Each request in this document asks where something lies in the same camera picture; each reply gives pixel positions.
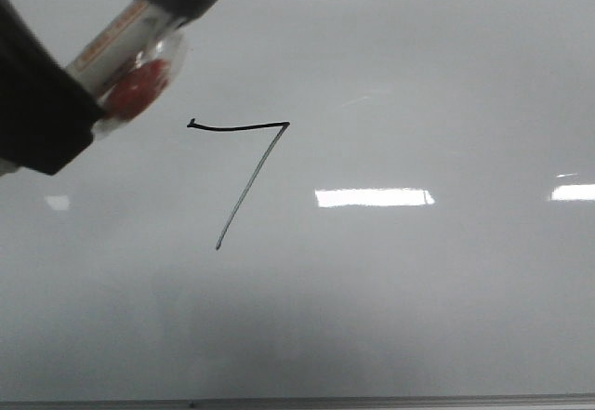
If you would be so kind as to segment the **black opposing gripper finger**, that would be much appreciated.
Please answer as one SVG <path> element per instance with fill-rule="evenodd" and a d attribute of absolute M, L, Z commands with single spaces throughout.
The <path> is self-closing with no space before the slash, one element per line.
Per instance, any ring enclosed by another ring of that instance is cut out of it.
<path fill-rule="evenodd" d="M 104 111 L 1 0 L 1 173 L 53 176 L 93 141 Z"/>

